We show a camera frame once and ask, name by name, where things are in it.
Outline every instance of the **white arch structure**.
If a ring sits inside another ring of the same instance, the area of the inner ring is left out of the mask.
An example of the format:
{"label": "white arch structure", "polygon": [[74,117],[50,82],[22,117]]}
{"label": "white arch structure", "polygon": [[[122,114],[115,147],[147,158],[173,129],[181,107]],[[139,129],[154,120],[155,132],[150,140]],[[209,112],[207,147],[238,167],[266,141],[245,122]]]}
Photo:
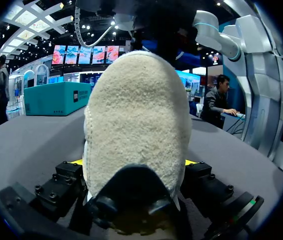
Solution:
{"label": "white arch structure", "polygon": [[19,27],[19,29],[2,45],[0,56],[6,55],[6,63],[14,59],[15,55],[21,54],[16,49],[26,51],[28,46],[26,42],[36,45],[38,41],[34,37],[39,36],[48,40],[51,36],[46,33],[50,29],[56,30],[60,34],[65,33],[62,25],[74,20],[73,16],[67,16],[59,20],[53,19],[50,14],[63,9],[64,4],[58,3],[46,10],[42,10],[36,3],[39,0],[32,1],[26,5],[21,0],[17,0],[9,9],[2,21]]}

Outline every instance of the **man in black jacket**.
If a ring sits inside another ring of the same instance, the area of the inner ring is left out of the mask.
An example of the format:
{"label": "man in black jacket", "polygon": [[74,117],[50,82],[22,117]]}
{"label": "man in black jacket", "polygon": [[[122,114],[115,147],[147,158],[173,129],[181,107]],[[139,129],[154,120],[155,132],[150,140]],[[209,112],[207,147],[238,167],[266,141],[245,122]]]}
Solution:
{"label": "man in black jacket", "polygon": [[223,121],[221,113],[237,115],[235,109],[228,109],[226,93],[230,88],[230,79],[225,75],[219,75],[217,78],[217,86],[206,94],[202,113],[200,117],[206,122],[222,129]]}
{"label": "man in black jacket", "polygon": [[0,125],[8,121],[6,108],[10,100],[8,91],[9,74],[5,65],[6,56],[0,56]]}

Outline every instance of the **display screen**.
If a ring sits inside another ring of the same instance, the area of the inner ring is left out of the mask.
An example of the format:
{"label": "display screen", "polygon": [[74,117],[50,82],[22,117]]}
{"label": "display screen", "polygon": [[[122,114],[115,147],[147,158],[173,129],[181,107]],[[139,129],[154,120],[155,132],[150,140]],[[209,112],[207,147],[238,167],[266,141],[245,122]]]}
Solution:
{"label": "display screen", "polygon": [[78,46],[68,46],[65,64],[76,64],[78,55]]}
{"label": "display screen", "polygon": [[66,46],[55,45],[51,64],[63,64]]}
{"label": "display screen", "polygon": [[105,46],[94,46],[92,64],[103,64],[105,58]]}
{"label": "display screen", "polygon": [[178,70],[176,70],[176,72],[185,88],[191,89],[194,84],[197,84],[199,87],[199,84],[201,82],[201,76]]}
{"label": "display screen", "polygon": [[120,46],[108,46],[106,54],[106,64],[112,64],[120,53]]}
{"label": "display screen", "polygon": [[91,64],[91,55],[92,55],[91,47],[81,46],[79,52],[78,64]]}

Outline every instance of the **white fluffy slipper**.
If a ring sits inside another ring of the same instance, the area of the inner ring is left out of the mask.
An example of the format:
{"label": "white fluffy slipper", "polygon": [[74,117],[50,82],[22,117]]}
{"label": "white fluffy slipper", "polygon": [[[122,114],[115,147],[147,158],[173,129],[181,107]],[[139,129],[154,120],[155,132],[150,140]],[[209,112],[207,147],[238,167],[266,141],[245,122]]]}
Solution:
{"label": "white fluffy slipper", "polygon": [[145,51],[119,57],[90,95],[84,132],[83,173],[93,197],[122,167],[145,164],[180,208],[191,119],[183,83],[167,61]]}

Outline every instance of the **desk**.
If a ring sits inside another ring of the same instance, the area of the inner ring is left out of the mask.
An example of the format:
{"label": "desk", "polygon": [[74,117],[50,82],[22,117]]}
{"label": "desk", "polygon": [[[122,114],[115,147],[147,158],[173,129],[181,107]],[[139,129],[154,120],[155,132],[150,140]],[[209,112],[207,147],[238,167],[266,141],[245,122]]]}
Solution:
{"label": "desk", "polygon": [[[225,184],[234,185],[235,196],[247,191],[265,199],[249,222],[255,230],[277,205],[283,193],[283,172],[256,149],[233,135],[191,116],[192,129],[187,159],[204,161]],[[51,178],[62,161],[82,158],[84,109],[68,116],[19,116],[0,126],[0,190],[20,182],[29,191]],[[193,239],[203,238],[210,222],[191,201],[188,209]],[[60,224],[67,225],[67,217]],[[91,235],[106,233],[98,227]]]}

